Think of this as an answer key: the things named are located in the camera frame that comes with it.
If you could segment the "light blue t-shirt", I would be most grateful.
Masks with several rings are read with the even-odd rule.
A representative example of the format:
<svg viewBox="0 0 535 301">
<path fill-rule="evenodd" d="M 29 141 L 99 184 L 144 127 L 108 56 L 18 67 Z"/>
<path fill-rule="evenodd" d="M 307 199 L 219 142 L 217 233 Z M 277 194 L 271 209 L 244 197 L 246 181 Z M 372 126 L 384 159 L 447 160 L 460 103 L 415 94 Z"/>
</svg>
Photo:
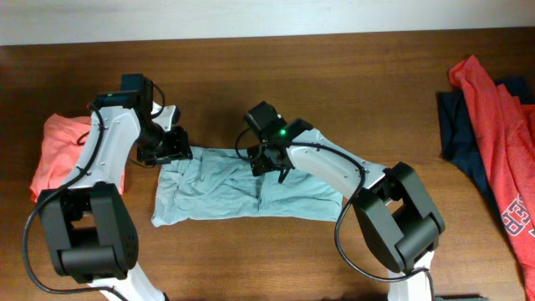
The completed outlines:
<svg viewBox="0 0 535 301">
<path fill-rule="evenodd" d="M 296 217 L 334 222 L 343 196 L 325 182 L 292 170 L 278 182 L 277 172 L 254 176 L 234 150 L 191 148 L 193 158 L 160 169 L 155 193 L 154 227 L 185 220 L 239 217 Z"/>
</svg>

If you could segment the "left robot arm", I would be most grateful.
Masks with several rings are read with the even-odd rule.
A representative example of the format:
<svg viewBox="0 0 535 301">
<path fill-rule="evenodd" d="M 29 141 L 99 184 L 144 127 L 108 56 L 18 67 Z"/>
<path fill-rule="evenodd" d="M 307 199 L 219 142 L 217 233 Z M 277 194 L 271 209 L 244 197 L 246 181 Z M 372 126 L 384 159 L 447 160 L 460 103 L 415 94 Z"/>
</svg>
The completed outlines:
<svg viewBox="0 0 535 301">
<path fill-rule="evenodd" d="M 148 167 L 192 158 L 180 111 L 153 100 L 158 86 L 143 74 L 125 74 L 120 90 L 90 103 L 90 131 L 62 185 L 38 197 L 39 217 L 55 272 L 110 300 L 165 300 L 138 263 L 138 234 L 119 193 L 131 148 Z"/>
</svg>

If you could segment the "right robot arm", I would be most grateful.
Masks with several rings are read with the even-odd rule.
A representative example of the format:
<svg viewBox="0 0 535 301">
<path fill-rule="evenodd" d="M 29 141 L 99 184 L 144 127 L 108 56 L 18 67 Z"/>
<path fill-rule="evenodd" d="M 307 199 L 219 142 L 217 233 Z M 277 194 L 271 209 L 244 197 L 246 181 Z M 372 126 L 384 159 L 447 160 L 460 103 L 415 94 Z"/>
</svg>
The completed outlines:
<svg viewBox="0 0 535 301">
<path fill-rule="evenodd" d="M 436 299 L 431 261 L 446 224 L 411 166 L 399 162 L 387 167 L 364 160 L 329 141 L 305 120 L 287 122 L 266 102 L 250 109 L 244 120 L 260 142 L 247 150 L 254 176 L 278 171 L 283 182 L 290 171 L 302 171 L 346 198 L 334 241 L 353 270 L 389 284 L 390 300 Z M 340 228 L 349 211 L 355 213 L 366 246 L 387 269 L 387 276 L 365 272 L 344 252 Z"/>
</svg>

